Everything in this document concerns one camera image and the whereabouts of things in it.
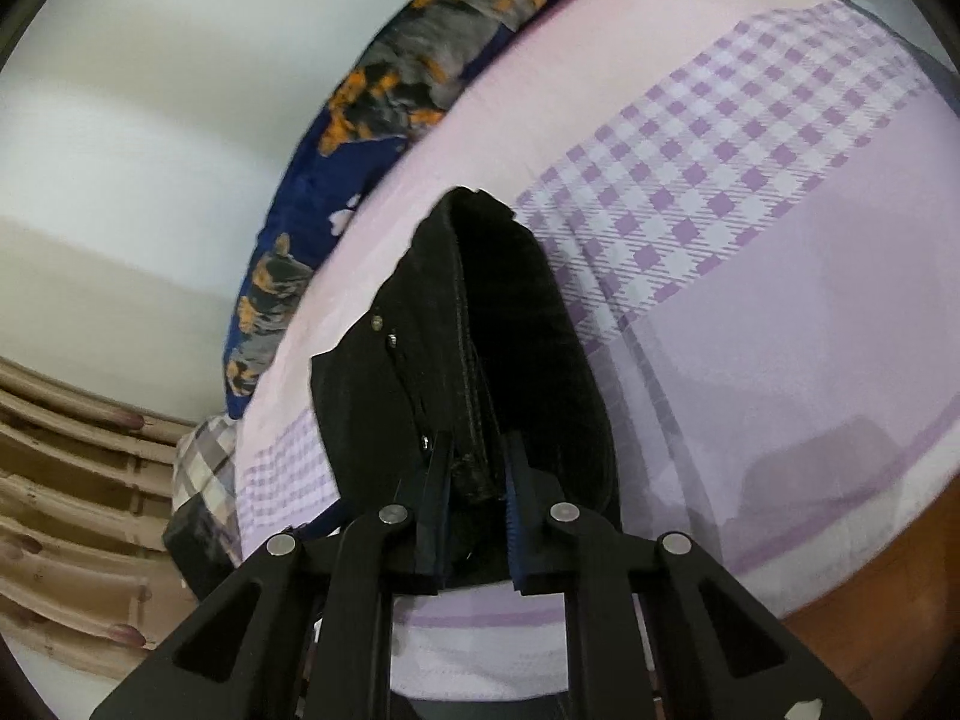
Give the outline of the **black pants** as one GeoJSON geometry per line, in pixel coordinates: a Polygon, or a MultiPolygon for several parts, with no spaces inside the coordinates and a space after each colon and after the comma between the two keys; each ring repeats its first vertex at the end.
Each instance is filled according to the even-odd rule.
{"type": "Polygon", "coordinates": [[[488,193],[446,193],[368,312],[311,366],[320,442],[357,509],[389,502],[448,434],[459,502],[503,495],[501,449],[516,436],[567,500],[620,515],[612,429],[553,271],[488,193]]]}

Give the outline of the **plaid pillow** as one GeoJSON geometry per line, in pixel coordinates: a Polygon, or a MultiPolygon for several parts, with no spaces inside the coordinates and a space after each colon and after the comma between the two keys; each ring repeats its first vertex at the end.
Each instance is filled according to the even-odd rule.
{"type": "Polygon", "coordinates": [[[236,421],[206,418],[179,440],[172,470],[172,514],[163,544],[185,586],[203,600],[241,562],[236,509],[236,421]]]}

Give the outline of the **beige wooden headboard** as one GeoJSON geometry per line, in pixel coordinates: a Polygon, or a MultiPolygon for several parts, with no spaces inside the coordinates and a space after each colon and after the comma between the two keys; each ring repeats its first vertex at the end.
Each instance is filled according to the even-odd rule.
{"type": "Polygon", "coordinates": [[[195,605],[163,544],[187,424],[2,364],[2,632],[122,679],[195,605]]]}

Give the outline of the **pink purple bed sheet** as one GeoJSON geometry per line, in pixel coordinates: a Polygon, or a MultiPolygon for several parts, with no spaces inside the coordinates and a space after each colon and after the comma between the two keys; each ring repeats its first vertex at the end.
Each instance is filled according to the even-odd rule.
{"type": "Polygon", "coordinates": [[[239,425],[245,553],[337,499],[309,364],[441,193],[516,211],[612,421],[622,520],[788,614],[958,472],[958,91],[853,0],[565,0],[311,223],[239,425]]]}

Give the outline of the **navy cat print pillow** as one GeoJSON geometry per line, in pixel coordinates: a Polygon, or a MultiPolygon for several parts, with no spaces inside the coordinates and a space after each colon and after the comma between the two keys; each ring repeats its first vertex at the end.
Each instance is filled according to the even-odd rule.
{"type": "Polygon", "coordinates": [[[409,0],[371,39],[301,138],[257,234],[224,342],[230,418],[249,405],[361,200],[558,2],[409,0]]]}

